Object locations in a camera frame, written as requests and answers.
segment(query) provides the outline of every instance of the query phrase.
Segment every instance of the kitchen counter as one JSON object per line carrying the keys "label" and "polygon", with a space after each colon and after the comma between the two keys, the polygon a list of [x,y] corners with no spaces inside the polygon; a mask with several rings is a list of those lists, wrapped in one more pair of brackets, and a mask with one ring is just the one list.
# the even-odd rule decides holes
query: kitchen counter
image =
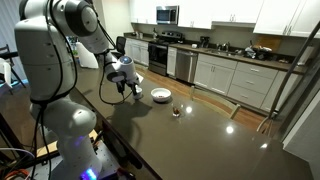
{"label": "kitchen counter", "polygon": [[[143,37],[142,39],[136,38],[135,36],[125,36],[126,38],[134,39],[134,40],[140,40],[140,41],[145,41],[145,42],[150,42],[153,41],[153,38],[150,37]],[[256,59],[250,59],[250,58],[245,58],[242,56],[226,56],[226,55],[219,55],[219,54],[214,54],[207,52],[208,50],[212,48],[192,48],[191,44],[170,44],[169,47],[174,47],[177,49],[183,49],[183,50],[189,50],[197,53],[202,53],[202,54],[207,54],[210,56],[217,56],[225,59],[230,59],[238,62],[244,62],[244,63],[249,63],[249,64],[254,64],[258,66],[263,66],[263,67],[268,67],[280,71],[287,71],[291,64],[286,64],[286,63],[280,63],[277,61],[261,61],[261,60],[256,60]],[[306,71],[307,67],[305,66],[296,66],[294,69],[293,73],[296,74],[304,74]]]}
{"label": "kitchen counter", "polygon": [[[102,68],[80,68],[78,74],[76,88],[83,98],[162,179],[312,179],[309,164],[284,151],[281,143],[176,93],[171,101],[182,102],[189,111],[173,117],[170,102],[152,100],[151,90],[160,86],[148,79],[141,83],[140,100],[129,97],[110,106],[98,96]],[[122,100],[107,80],[101,94],[111,102]]]}

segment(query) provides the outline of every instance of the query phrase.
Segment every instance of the coffee maker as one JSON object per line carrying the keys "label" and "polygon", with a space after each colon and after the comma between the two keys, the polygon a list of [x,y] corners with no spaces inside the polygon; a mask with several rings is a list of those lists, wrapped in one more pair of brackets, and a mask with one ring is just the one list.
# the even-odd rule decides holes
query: coffee maker
{"label": "coffee maker", "polygon": [[200,36],[200,44],[198,45],[199,48],[208,48],[209,46],[209,36]]}

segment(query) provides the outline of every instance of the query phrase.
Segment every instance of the stainless steel dishwasher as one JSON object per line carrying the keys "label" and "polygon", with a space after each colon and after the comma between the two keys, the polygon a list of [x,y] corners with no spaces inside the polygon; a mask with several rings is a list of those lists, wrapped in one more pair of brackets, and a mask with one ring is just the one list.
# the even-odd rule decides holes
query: stainless steel dishwasher
{"label": "stainless steel dishwasher", "polygon": [[178,50],[175,70],[176,78],[193,83],[197,61],[198,53]]}

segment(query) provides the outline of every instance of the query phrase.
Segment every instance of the white bowl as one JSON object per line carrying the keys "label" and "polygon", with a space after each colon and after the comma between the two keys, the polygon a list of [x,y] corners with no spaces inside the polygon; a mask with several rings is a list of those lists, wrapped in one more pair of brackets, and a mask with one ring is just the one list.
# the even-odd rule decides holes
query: white bowl
{"label": "white bowl", "polygon": [[171,92],[166,88],[155,88],[151,91],[151,96],[156,102],[166,102],[170,99]]}

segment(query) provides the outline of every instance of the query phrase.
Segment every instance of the stainless steel microwave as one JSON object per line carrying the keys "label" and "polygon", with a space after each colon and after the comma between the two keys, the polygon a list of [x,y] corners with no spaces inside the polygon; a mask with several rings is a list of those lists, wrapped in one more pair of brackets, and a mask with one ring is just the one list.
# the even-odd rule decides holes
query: stainless steel microwave
{"label": "stainless steel microwave", "polygon": [[157,6],[158,24],[178,24],[179,6]]}

